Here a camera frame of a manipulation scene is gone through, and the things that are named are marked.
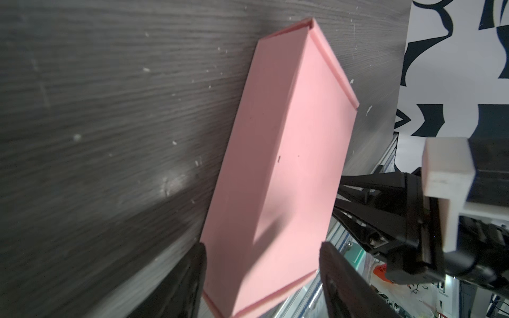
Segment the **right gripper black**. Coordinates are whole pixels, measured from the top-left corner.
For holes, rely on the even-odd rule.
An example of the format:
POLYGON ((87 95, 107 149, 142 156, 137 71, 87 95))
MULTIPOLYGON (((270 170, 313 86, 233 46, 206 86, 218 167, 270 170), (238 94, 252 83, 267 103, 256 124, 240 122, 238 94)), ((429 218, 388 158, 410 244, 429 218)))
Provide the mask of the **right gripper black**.
MULTIPOLYGON (((508 139, 427 138, 419 173, 437 200, 444 272, 508 297, 508 139)), ((404 254, 401 172, 343 176, 333 216, 370 254, 404 254)))

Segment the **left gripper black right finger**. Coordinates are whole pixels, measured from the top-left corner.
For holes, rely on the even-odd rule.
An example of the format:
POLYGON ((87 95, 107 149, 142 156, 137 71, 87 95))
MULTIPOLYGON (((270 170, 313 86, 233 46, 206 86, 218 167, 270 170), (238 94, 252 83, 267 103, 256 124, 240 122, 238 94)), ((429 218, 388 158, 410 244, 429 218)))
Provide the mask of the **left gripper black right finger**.
POLYGON ((319 250, 319 273, 329 317, 398 317, 330 242, 319 250))

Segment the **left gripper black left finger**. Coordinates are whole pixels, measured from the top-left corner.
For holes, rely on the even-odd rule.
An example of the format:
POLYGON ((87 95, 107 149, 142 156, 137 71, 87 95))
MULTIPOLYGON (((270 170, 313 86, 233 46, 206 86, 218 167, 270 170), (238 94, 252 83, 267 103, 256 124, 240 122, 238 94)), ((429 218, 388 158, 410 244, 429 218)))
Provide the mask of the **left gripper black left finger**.
POLYGON ((205 245, 195 243, 129 317, 197 317, 204 288, 205 245))

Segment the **pink paper box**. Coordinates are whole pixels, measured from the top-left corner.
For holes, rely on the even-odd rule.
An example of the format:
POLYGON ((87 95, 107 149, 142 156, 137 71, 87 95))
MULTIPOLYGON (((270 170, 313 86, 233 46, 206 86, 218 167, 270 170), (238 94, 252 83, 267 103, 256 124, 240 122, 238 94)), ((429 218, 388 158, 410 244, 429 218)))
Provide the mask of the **pink paper box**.
POLYGON ((259 317, 315 278, 358 107, 315 19, 258 41, 201 234, 216 317, 259 317))

